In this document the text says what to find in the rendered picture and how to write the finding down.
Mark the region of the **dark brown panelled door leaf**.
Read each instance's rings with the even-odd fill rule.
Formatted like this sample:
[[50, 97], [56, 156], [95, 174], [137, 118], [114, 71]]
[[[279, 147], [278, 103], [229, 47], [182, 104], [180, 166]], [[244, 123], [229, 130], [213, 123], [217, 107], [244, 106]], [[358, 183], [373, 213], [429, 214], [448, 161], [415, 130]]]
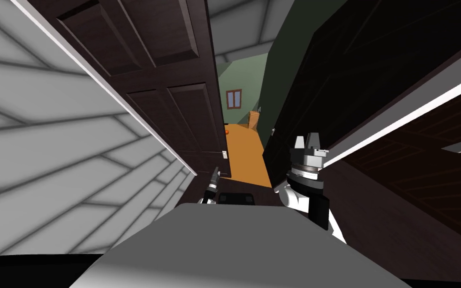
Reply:
[[27, 0], [195, 173], [231, 176], [207, 0]]

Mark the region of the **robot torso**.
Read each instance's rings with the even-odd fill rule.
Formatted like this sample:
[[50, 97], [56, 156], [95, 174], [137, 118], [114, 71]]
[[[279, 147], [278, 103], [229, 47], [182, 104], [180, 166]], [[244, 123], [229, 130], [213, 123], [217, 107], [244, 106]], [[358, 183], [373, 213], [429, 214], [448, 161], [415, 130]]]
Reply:
[[411, 288], [291, 208], [184, 203], [70, 288]]

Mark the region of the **brown framed window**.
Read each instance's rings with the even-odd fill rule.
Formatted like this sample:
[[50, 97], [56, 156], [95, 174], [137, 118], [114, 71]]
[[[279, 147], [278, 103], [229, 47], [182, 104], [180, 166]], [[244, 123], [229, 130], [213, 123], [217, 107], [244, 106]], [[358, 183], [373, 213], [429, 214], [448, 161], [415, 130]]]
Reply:
[[226, 106], [228, 110], [242, 107], [242, 89], [228, 90], [226, 94]]

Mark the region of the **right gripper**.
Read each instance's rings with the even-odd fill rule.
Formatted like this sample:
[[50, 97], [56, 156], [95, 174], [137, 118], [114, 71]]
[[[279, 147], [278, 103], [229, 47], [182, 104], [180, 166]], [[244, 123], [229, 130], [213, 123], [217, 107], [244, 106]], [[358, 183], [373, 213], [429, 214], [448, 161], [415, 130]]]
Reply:
[[290, 151], [292, 164], [297, 165], [323, 165], [324, 158], [327, 157], [329, 150], [321, 150], [320, 137], [317, 132], [310, 132], [306, 142], [303, 136], [297, 136], [294, 148]]

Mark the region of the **dark plain door leaf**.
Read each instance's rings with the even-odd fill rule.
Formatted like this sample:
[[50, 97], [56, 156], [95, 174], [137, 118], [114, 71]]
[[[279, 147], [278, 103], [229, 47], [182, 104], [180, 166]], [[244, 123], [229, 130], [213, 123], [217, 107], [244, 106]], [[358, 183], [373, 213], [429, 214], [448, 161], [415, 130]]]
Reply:
[[345, 135], [461, 50], [461, 0], [346, 0], [316, 29], [274, 123], [261, 115], [272, 187], [297, 136]]

